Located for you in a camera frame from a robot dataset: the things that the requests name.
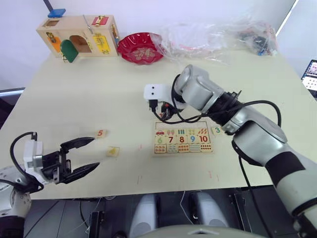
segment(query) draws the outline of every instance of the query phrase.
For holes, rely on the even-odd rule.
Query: light wooden tabletop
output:
[[[228,64],[188,60],[210,73],[210,79],[225,89],[242,90],[240,101],[270,100],[281,109],[282,129],[289,144],[304,156],[317,161],[317,103],[286,62],[259,57],[247,51],[230,53]],[[80,136],[94,136],[107,129],[105,138],[67,157],[73,169],[88,163],[101,164],[86,177],[70,184],[49,184],[33,199],[97,197],[121,194],[246,186],[238,156],[231,148],[231,136],[211,135],[213,154],[153,156],[155,117],[143,99],[148,83],[173,82],[183,65],[162,59],[152,65],[135,65],[120,57],[78,58],[63,63],[50,56],[27,86],[0,130],[0,167],[12,165],[9,147],[27,131],[37,131],[44,154],[59,144]],[[273,108],[255,106],[276,121]],[[186,109],[185,117],[197,115]],[[210,126],[215,125],[210,119]],[[120,147],[118,157],[106,157],[108,146]],[[22,163],[24,143],[15,154]],[[251,185],[271,184],[264,168],[245,164]]]

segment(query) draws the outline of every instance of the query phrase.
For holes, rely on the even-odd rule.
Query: robotic arm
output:
[[[278,125],[240,103],[239,94],[225,92],[210,81],[207,71],[188,65],[173,85],[146,85],[144,97],[152,111],[163,102],[161,120],[165,122],[188,104],[201,112],[201,117],[220,124],[226,134],[233,135],[233,149],[241,158],[267,169],[300,236],[317,237],[317,164],[294,151]]]
[[[25,143],[23,168],[17,163],[13,149],[25,135],[32,137]],[[93,140],[92,137],[77,138],[62,143],[59,151],[48,155],[43,155],[43,143],[37,141],[36,132],[25,133],[14,140],[10,154],[15,166],[0,169],[0,238],[23,237],[24,220],[31,208],[30,193],[42,190],[51,182],[73,182],[99,165],[85,165],[72,172],[70,160],[66,159],[70,149],[82,147]]]

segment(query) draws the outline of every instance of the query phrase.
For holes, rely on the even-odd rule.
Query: red number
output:
[[[200,141],[203,141],[203,142],[207,142],[208,141],[208,138],[204,135],[204,136],[199,136],[200,138]]]

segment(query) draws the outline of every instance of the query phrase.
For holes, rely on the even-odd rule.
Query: wooden puzzle board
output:
[[[207,122],[199,121],[193,124],[155,122],[153,151],[155,155],[213,152]]]

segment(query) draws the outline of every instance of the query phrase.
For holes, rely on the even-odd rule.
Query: red plate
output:
[[[156,50],[148,32],[135,33],[125,37],[118,43],[118,52],[125,60],[137,64],[152,64],[163,57]]]

